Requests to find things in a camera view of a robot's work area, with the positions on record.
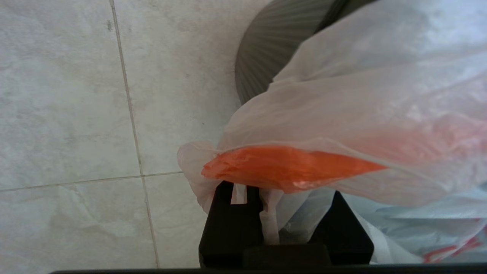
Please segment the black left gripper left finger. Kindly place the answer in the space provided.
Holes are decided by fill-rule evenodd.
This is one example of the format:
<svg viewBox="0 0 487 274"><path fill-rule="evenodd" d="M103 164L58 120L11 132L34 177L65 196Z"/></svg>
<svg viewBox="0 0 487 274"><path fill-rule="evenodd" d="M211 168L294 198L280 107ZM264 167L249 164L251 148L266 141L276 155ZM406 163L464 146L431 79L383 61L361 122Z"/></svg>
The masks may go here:
<svg viewBox="0 0 487 274"><path fill-rule="evenodd" d="M244 252L263 245L259 188L246 186L246 204L231 204L234 184L216 188L199 244L201 267L242 267Z"/></svg>

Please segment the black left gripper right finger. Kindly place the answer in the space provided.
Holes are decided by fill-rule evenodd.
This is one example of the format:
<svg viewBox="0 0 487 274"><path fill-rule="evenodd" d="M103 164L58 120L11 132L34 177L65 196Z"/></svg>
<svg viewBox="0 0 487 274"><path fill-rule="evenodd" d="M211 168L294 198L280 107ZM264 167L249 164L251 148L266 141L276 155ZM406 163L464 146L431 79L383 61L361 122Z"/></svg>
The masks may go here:
<svg viewBox="0 0 487 274"><path fill-rule="evenodd" d="M339 191L309 244L324 245L332 265L368 265L374 244Z"/></svg>

